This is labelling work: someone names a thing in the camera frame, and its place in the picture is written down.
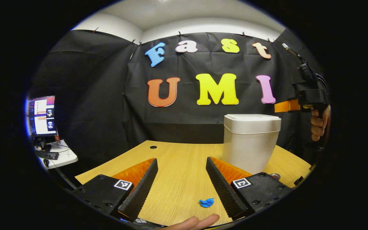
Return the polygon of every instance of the white ceiling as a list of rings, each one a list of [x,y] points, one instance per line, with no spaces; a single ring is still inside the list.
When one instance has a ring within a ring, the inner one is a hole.
[[[98,13],[114,15],[143,31],[165,23],[194,18],[227,18],[256,23],[282,32],[284,27],[238,0],[124,0]]]

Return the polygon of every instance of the foam letter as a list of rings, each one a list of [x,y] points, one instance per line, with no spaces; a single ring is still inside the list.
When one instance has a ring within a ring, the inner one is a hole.
[[[217,85],[210,74],[198,74],[195,77],[200,81],[200,99],[197,100],[198,105],[209,105],[211,100],[208,99],[208,93],[211,95],[215,104],[219,103],[222,94],[224,105],[237,105],[239,103],[235,93],[235,74],[224,74]]]
[[[269,80],[271,79],[266,75],[257,76],[258,81],[261,84],[262,88],[262,99],[261,102],[264,104],[273,104],[276,102],[276,99],[272,95],[271,85],[269,84]]]
[[[147,55],[151,60],[151,67],[155,67],[158,63],[164,60],[164,57],[159,56],[164,54],[164,49],[161,48],[163,46],[165,46],[165,43],[160,42],[145,53],[145,55]]]
[[[194,53],[198,51],[198,49],[196,48],[197,43],[194,41],[180,41],[178,45],[179,46],[175,48],[175,51],[180,53],[184,52]]]
[[[266,46],[261,45],[261,43],[257,42],[252,44],[253,47],[255,47],[258,50],[259,55],[261,55],[263,58],[270,59],[271,55],[266,53]]]
[[[238,53],[239,47],[234,39],[224,38],[221,40],[222,49],[227,53]]]
[[[149,103],[155,107],[167,107],[175,102],[177,98],[177,84],[180,81],[179,77],[170,77],[166,80],[169,83],[168,97],[165,99],[159,98],[161,79],[149,80]]]

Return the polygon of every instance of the yellow letter m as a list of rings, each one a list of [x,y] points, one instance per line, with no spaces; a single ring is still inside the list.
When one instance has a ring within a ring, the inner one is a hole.
[[[235,74],[223,74],[218,85],[210,74],[198,74],[195,78],[200,81],[200,99],[197,100],[198,105],[211,104],[208,93],[215,104],[219,103],[219,99],[221,99],[223,93],[224,98],[221,102],[224,105],[237,105],[239,103],[235,93]]]

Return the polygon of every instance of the white trash bin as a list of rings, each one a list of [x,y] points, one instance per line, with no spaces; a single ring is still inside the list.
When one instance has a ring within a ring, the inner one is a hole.
[[[221,159],[251,174],[263,172],[272,156],[281,119],[263,114],[224,116],[224,149]]]

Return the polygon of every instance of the white desk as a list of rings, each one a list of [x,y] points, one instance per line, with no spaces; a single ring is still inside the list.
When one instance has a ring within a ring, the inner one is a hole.
[[[60,140],[60,145],[57,142],[48,143],[52,146],[50,152],[60,153],[57,160],[49,160],[49,167],[46,167],[43,163],[43,158],[39,158],[42,167],[45,169],[54,169],[64,165],[68,165],[78,161],[78,156],[69,148],[64,140]]]

